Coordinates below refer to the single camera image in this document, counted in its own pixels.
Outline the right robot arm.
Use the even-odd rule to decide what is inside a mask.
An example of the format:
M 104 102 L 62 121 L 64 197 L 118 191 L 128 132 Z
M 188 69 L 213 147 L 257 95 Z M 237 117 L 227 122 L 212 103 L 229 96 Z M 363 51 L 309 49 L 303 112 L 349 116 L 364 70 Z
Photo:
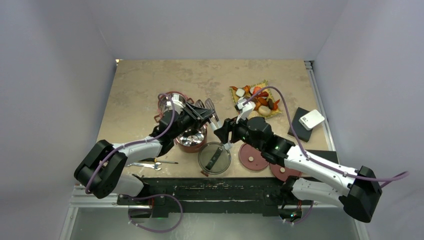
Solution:
M 305 173 L 317 180 L 297 178 L 287 183 L 280 191 L 284 202 L 320 202 L 342 208 L 355 220 L 371 222 L 383 191 L 369 167 L 355 169 L 305 151 L 300 145 L 274 134 L 263 117 L 227 118 L 214 134 L 223 144 L 242 141 L 258 150 L 270 164 Z

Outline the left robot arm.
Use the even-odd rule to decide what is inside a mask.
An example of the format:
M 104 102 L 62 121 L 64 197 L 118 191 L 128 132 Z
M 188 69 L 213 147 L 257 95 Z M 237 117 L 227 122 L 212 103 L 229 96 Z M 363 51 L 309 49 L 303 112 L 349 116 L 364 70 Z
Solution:
M 215 110 L 187 103 L 181 110 L 167 110 L 142 140 L 110 143 L 99 140 L 74 171 L 74 178 L 87 194 L 98 199 L 109 194 L 128 195 L 138 205 L 146 203 L 149 191 L 135 176 L 123 174 L 124 168 L 140 160 L 161 157 L 174 146 L 174 140 L 190 128 L 203 127 Z

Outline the metal serving tongs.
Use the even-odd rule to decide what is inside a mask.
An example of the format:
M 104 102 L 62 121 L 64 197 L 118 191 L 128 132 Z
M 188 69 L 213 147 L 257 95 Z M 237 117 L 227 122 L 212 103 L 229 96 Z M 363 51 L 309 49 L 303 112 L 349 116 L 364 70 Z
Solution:
M 222 121 L 220 121 L 219 116 L 216 112 L 215 104 L 214 104 L 214 102 L 212 101 L 211 98 L 207 98 L 205 101 L 198 99 L 194 103 L 194 105 L 196 107 L 212 111 L 212 115 L 209 117 L 208 123 L 209 123 L 210 128 L 213 131 L 215 131 L 215 130 L 217 130 L 217 129 L 219 129 L 223 126 L 223 123 L 222 123 Z

